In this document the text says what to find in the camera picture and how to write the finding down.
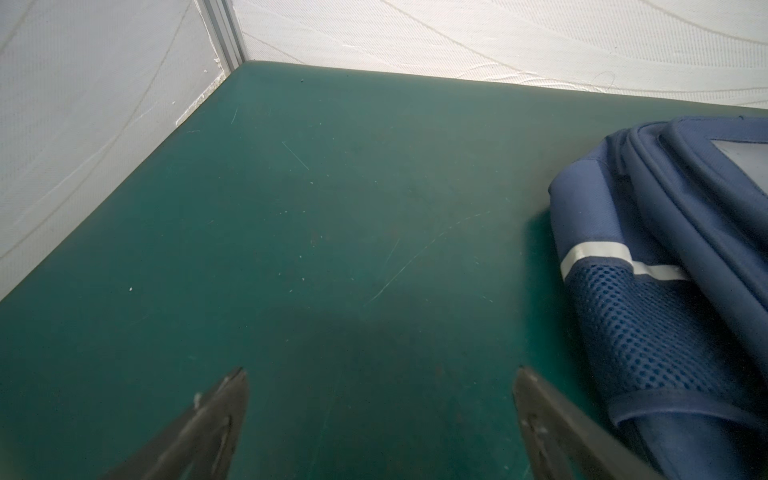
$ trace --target green table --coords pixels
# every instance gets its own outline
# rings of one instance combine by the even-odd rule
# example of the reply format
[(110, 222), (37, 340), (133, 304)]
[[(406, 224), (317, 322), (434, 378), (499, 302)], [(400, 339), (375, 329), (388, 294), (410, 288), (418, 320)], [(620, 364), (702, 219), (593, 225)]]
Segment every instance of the green table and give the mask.
[(618, 128), (762, 113), (243, 65), (0, 303), (6, 468), (95, 478), (242, 365), (232, 479), (526, 478), (517, 366), (600, 415), (549, 182)]

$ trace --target white wall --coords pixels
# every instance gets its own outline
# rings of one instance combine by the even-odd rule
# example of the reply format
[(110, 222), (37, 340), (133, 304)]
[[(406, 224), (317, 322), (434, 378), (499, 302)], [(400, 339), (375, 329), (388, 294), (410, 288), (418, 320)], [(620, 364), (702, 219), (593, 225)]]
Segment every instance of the white wall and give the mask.
[(233, 0), (252, 59), (768, 108), (767, 0)]
[(0, 299), (222, 80), (194, 0), (0, 1)]

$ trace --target scratch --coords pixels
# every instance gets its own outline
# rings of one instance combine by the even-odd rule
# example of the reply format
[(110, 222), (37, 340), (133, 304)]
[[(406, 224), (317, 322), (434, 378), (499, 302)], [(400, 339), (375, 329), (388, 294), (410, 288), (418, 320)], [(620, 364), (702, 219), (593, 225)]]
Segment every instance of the scratch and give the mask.
[[(284, 146), (285, 148), (288, 148), (288, 145), (286, 145), (286, 143), (285, 143), (285, 142), (283, 142), (283, 146)], [(296, 154), (294, 154), (294, 153), (293, 153), (293, 150), (291, 150), (290, 148), (288, 148), (288, 151), (289, 151), (289, 152), (290, 152), (290, 153), (291, 153), (291, 154), (292, 154), (294, 157), (296, 157), (296, 159), (297, 159), (299, 162), (301, 162), (301, 164), (304, 166), (304, 168), (306, 168), (307, 170), (309, 170), (309, 169), (310, 169), (309, 167), (307, 167), (307, 166), (306, 166), (306, 164), (305, 164), (304, 162), (302, 162), (302, 161), (301, 161), (301, 159), (299, 158), (299, 156), (298, 156), (298, 155), (296, 155)]]
[[(456, 225), (459, 225), (461, 222), (462, 222), (462, 221), (461, 221), (461, 220), (459, 220), (458, 222), (456, 222)], [(425, 251), (425, 250), (427, 250), (427, 249), (428, 249), (428, 248), (429, 248), (429, 247), (430, 247), (430, 246), (431, 246), (431, 245), (432, 245), (432, 244), (433, 244), (433, 243), (434, 243), (434, 242), (435, 242), (435, 241), (436, 241), (438, 238), (440, 238), (440, 237), (442, 237), (443, 235), (445, 235), (446, 233), (448, 233), (448, 230), (451, 230), (452, 228), (453, 228), (453, 226), (451, 226), (451, 227), (448, 227), (448, 229), (447, 229), (447, 230), (443, 231), (443, 232), (442, 232), (441, 234), (439, 234), (437, 237), (435, 237), (434, 239), (432, 239), (432, 241), (431, 241), (431, 242), (427, 243), (427, 244), (426, 244), (426, 246), (425, 246), (424, 248), (422, 248), (422, 249), (421, 249), (421, 250), (420, 250), (420, 251), (419, 251), (419, 252), (418, 252), (416, 255), (414, 255), (414, 256), (413, 256), (413, 258), (412, 258), (411, 260), (408, 260), (408, 263), (406, 263), (406, 264), (405, 264), (405, 266), (404, 266), (403, 268), (401, 268), (401, 269), (400, 269), (400, 271), (399, 271), (398, 273), (396, 273), (396, 274), (395, 274), (395, 276), (394, 276), (394, 277), (392, 277), (392, 279), (391, 279), (389, 282), (387, 282), (387, 283), (386, 283), (386, 285), (384, 286), (384, 288), (382, 288), (381, 290), (379, 290), (379, 292), (378, 292), (376, 295), (374, 295), (372, 299), (370, 299), (370, 300), (368, 300), (367, 302), (365, 302), (365, 303), (362, 305), (362, 307), (363, 307), (363, 308), (365, 308), (365, 307), (366, 307), (366, 306), (367, 306), (369, 303), (371, 303), (373, 300), (376, 300), (377, 298), (379, 298), (379, 295), (381, 295), (381, 294), (384, 292), (384, 290), (386, 290), (386, 287), (388, 287), (390, 283), (394, 282), (394, 281), (395, 281), (395, 278), (397, 278), (397, 277), (398, 277), (398, 275), (399, 275), (400, 273), (402, 273), (402, 271), (403, 271), (403, 270), (405, 270), (406, 268), (408, 268), (408, 265), (410, 265), (410, 264), (413, 262), (413, 260), (416, 260), (416, 257), (418, 257), (419, 255), (421, 255), (422, 253), (424, 253), (424, 251)]]
[(434, 239), (433, 241), (431, 241), (431, 242), (427, 243), (427, 246), (426, 246), (426, 247), (422, 248), (420, 252), (418, 252), (416, 255), (414, 255), (414, 256), (413, 256), (413, 258), (412, 258), (411, 260), (408, 260), (408, 263), (406, 263), (406, 265), (405, 265), (403, 268), (401, 268), (401, 269), (400, 269), (400, 271), (399, 271), (399, 272), (398, 272), (398, 273), (397, 273), (397, 274), (396, 274), (394, 277), (392, 277), (392, 279), (391, 279), (389, 282), (387, 282), (387, 283), (386, 283), (386, 285), (384, 286), (384, 288), (382, 288), (381, 290), (379, 290), (379, 292), (378, 292), (376, 295), (374, 295), (372, 299), (368, 300), (368, 301), (365, 303), (365, 305), (363, 305), (363, 307), (365, 307), (366, 305), (368, 305), (369, 303), (371, 303), (373, 300), (376, 300), (377, 298), (379, 298), (379, 295), (381, 295), (381, 294), (382, 294), (382, 292), (383, 292), (384, 290), (386, 290), (386, 287), (388, 287), (390, 283), (394, 282), (394, 281), (395, 281), (395, 278), (397, 278), (397, 276), (398, 276), (400, 273), (402, 273), (402, 271), (403, 271), (403, 270), (405, 270), (406, 268), (408, 268), (408, 265), (410, 265), (410, 264), (411, 264), (411, 262), (412, 262), (413, 260), (416, 260), (416, 257), (418, 257), (419, 255), (421, 255), (422, 253), (424, 253), (424, 250), (427, 250), (427, 249), (429, 248), (429, 246), (430, 246), (430, 245), (432, 245), (432, 244), (435, 242), (435, 240), (437, 240), (437, 239), (438, 239), (438, 237), (435, 237), (435, 239)]
[(152, 110), (155, 108), (155, 106), (156, 106), (158, 103), (159, 103), (159, 101), (156, 101), (156, 102), (154, 102), (154, 103), (152, 104), (152, 106), (151, 106), (151, 107), (149, 107), (149, 108), (148, 108), (148, 109), (147, 109), (147, 110), (146, 110), (146, 111), (145, 111), (143, 114), (141, 114), (141, 115), (139, 115), (138, 117), (136, 117), (135, 119), (133, 119), (133, 120), (130, 122), (130, 124), (128, 124), (128, 126), (127, 126), (126, 128), (128, 128), (128, 127), (130, 127), (131, 125), (135, 124), (135, 123), (136, 123), (136, 122), (138, 122), (138, 121), (139, 121), (139, 120), (140, 120), (140, 119), (141, 119), (141, 118), (142, 118), (144, 115), (146, 115), (146, 114), (148, 114), (149, 112), (151, 112), (151, 111), (152, 111)]
[(384, 267), (386, 266), (386, 263), (389, 262), (389, 259), (392, 257), (392, 254), (395, 253), (395, 248), (400, 245), (400, 239), (397, 239), (395, 242), (395, 246), (392, 247), (392, 251), (389, 252), (389, 255), (386, 256), (386, 260), (384, 260), (384, 265), (382, 265), (382, 270), (384, 270)]
[(317, 454), (320, 451), (320, 445), (323, 443), (323, 437), (328, 429), (328, 418), (331, 416), (331, 410), (336, 403), (336, 393), (339, 391), (339, 384), (341, 383), (341, 372), (339, 372), (339, 378), (336, 379), (336, 385), (333, 387), (333, 394), (331, 395), (331, 403), (326, 410), (326, 419), (323, 420), (323, 428), (320, 429), (320, 435), (317, 437), (317, 443), (315, 444), (315, 453), (312, 455), (312, 463), (310, 463), (310, 470), (306, 473), (307, 480), (312, 478), (312, 474), (315, 470), (315, 464), (317, 463)]

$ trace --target white fabric wall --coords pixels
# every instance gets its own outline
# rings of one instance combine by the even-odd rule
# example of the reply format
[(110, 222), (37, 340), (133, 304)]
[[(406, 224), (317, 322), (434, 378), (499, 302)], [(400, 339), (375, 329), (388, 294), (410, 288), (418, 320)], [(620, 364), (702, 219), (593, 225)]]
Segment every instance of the white fabric wall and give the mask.
[(194, 0), (1, 0), (0, 299), (222, 80)]
[(251, 59), (768, 108), (767, 0), (233, 0)]

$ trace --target blue mesh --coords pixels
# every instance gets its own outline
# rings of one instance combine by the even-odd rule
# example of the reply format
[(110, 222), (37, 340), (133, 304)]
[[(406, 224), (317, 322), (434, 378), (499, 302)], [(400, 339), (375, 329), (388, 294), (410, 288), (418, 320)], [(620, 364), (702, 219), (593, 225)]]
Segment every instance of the blue mesh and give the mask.
[(606, 400), (641, 389), (686, 389), (755, 411), (757, 371), (692, 282), (659, 282), (586, 258), (566, 279)]

